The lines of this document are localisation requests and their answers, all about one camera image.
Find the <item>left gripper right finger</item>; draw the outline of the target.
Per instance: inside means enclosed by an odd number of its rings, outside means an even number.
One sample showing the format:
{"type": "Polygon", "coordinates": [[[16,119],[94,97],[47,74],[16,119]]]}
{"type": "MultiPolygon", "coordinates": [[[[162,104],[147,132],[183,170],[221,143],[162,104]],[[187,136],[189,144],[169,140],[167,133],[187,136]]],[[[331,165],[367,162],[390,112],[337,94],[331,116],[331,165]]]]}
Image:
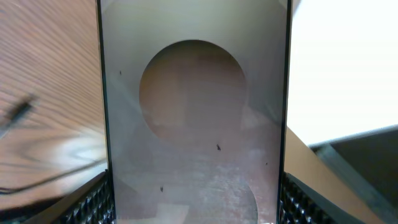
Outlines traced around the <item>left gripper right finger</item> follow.
{"type": "Polygon", "coordinates": [[[363,224],[286,172],[281,178],[279,208],[278,224],[363,224]]]}

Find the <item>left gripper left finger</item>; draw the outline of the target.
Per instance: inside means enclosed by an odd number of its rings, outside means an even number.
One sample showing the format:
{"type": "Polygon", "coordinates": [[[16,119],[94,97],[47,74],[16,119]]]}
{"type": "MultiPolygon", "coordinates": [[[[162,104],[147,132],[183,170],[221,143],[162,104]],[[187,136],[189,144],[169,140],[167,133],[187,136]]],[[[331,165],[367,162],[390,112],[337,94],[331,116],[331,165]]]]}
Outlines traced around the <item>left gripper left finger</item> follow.
{"type": "Polygon", "coordinates": [[[24,224],[115,224],[109,172],[106,170],[24,224]]]}

